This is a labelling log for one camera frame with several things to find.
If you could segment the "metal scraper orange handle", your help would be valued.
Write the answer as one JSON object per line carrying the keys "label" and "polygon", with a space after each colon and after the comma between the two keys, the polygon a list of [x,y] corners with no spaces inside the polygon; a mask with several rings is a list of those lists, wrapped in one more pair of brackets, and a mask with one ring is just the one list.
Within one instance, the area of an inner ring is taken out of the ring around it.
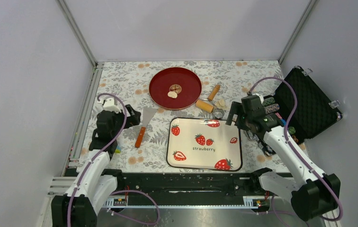
{"label": "metal scraper orange handle", "polygon": [[151,119],[153,118],[153,116],[157,113],[157,111],[158,111],[158,109],[151,108],[151,107],[143,108],[143,121],[142,121],[142,126],[140,128],[137,140],[135,142],[136,148],[140,147],[140,145],[143,141],[143,137],[145,135],[146,127],[149,124],[149,122],[151,121]]}

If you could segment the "dough scrap trimmings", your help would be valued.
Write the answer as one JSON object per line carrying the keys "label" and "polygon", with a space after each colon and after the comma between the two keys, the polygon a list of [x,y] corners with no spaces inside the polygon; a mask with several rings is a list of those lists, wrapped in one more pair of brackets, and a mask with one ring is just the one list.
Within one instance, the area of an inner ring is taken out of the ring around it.
{"label": "dough scrap trimmings", "polygon": [[217,106],[217,108],[223,109],[224,111],[228,110],[227,104],[224,99],[217,100],[215,102],[215,105]]}

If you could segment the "wooden dough roller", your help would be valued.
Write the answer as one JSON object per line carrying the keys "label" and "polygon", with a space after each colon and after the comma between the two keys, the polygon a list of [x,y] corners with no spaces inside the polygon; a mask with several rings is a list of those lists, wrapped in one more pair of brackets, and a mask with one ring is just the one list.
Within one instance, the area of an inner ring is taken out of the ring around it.
{"label": "wooden dough roller", "polygon": [[216,94],[220,90],[220,85],[217,84],[209,94],[207,98],[200,98],[195,102],[195,107],[211,114],[213,110],[216,108],[215,104],[213,103],[213,99],[215,98]]}

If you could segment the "strawberry pattern rectangular tray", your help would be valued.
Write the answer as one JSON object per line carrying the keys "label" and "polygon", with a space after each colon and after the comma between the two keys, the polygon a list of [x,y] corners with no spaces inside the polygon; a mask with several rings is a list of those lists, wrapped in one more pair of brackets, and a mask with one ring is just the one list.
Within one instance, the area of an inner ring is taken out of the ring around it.
{"label": "strawberry pattern rectangular tray", "polygon": [[240,130],[223,120],[174,118],[166,160],[175,168],[238,171],[242,167]]}

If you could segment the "small dough ball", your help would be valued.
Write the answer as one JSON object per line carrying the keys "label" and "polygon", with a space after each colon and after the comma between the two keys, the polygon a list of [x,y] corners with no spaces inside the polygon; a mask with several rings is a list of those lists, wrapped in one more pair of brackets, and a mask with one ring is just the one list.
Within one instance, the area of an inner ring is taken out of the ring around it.
{"label": "small dough ball", "polygon": [[173,98],[173,99],[176,99],[178,97],[178,94],[174,91],[169,91],[167,93],[167,96],[170,97],[170,98]]}

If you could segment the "round red tray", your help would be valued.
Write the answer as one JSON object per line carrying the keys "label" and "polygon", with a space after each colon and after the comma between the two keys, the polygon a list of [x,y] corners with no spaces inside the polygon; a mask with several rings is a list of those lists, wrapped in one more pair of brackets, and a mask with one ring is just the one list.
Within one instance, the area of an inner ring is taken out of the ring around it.
{"label": "round red tray", "polygon": [[[176,99],[167,96],[178,94]],[[180,67],[166,68],[156,73],[149,84],[149,95],[158,106],[168,110],[182,110],[193,105],[202,92],[201,80],[191,70]]]}

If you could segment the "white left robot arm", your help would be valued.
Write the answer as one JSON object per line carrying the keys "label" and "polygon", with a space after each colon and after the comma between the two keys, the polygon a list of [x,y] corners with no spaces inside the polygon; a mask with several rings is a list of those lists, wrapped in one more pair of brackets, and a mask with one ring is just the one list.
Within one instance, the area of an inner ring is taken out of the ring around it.
{"label": "white left robot arm", "polygon": [[51,202],[54,227],[95,227],[109,195],[125,189],[122,172],[106,166],[118,147],[117,137],[124,129],[139,125],[141,113],[131,105],[119,108],[112,97],[100,103],[103,109],[97,114],[84,166],[69,189]]}

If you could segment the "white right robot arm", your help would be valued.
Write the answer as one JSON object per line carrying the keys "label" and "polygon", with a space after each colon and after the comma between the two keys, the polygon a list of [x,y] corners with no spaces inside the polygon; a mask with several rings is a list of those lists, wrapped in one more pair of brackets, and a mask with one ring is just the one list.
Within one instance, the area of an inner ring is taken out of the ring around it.
{"label": "white right robot arm", "polygon": [[339,200],[340,179],[326,174],[300,149],[288,134],[287,126],[274,113],[267,114],[257,95],[246,96],[240,102],[233,101],[226,120],[238,129],[256,135],[271,147],[290,171],[293,180],[264,170],[250,181],[250,189],[261,195],[269,191],[289,202],[296,215],[303,221],[338,210],[337,221],[343,216]]}

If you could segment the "colourful toy block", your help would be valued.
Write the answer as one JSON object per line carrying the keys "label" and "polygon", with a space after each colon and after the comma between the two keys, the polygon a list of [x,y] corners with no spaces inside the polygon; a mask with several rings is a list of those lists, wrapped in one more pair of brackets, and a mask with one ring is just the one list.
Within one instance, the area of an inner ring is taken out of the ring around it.
{"label": "colourful toy block", "polygon": [[116,154],[120,154],[121,153],[121,147],[118,145],[115,149],[115,153]]}

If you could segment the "floral table mat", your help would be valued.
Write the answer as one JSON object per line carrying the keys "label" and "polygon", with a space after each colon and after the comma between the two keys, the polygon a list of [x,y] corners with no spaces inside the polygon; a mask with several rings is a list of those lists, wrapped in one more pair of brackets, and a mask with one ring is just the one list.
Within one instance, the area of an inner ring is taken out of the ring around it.
{"label": "floral table mat", "polygon": [[149,84],[159,71],[181,67],[193,71],[202,84],[201,97],[206,98],[215,85],[221,88],[214,101],[229,106],[246,96],[250,88],[270,95],[284,78],[277,61],[126,61],[107,62],[103,66],[97,93],[110,93],[130,104],[136,111],[144,107],[157,109],[150,121],[140,148],[135,148],[140,126],[123,130],[118,137],[120,153],[114,154],[108,167],[125,173],[180,173],[166,160],[169,125],[175,117],[210,118],[206,112],[191,106],[177,111],[158,107],[149,95]]}

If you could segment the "black open chip case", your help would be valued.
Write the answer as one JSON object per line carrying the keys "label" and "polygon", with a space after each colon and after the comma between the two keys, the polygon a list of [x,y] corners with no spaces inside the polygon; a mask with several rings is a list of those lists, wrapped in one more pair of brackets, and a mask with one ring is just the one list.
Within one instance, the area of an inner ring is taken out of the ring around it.
{"label": "black open chip case", "polygon": [[285,77],[297,98],[297,108],[289,120],[294,99],[288,86],[281,83],[273,95],[264,97],[263,106],[268,114],[276,114],[285,124],[288,133],[298,144],[312,139],[343,118],[339,101],[331,101],[310,78],[311,69],[295,66]]}

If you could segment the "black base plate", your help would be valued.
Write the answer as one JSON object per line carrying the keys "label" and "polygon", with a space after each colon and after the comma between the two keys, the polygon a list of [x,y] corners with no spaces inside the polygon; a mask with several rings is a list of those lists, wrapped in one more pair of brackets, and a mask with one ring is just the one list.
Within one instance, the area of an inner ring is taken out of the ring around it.
{"label": "black base plate", "polygon": [[163,208],[239,207],[245,198],[269,199],[273,192],[261,189],[250,173],[123,173],[107,169],[102,175],[117,178],[118,195],[127,207]]}

